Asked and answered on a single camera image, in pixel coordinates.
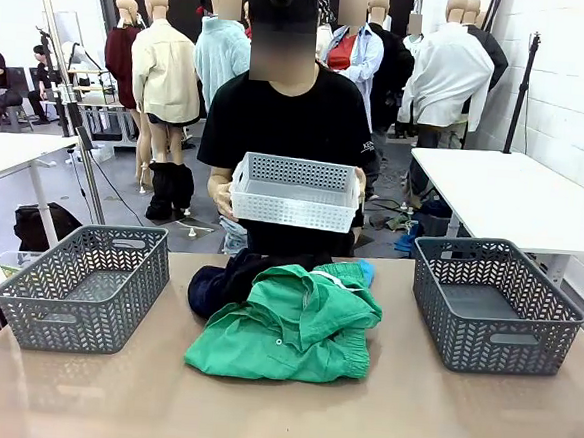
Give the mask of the person's right hand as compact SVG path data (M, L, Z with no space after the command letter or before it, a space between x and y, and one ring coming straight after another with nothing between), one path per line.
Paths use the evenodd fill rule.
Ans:
M218 207L218 212L227 217L227 219L237 222L238 219L233 214L231 203L231 182L222 182L215 187L213 199Z

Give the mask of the person's left hand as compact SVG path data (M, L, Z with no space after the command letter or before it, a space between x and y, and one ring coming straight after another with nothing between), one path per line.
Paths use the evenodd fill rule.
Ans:
M367 179L366 179L366 176L364 174L364 171L359 167L355 168L355 175L356 175L357 181L359 183L359 185L358 185L358 189L359 189L358 206L359 206L359 209L362 210L364 200L366 200L365 187L367 186Z

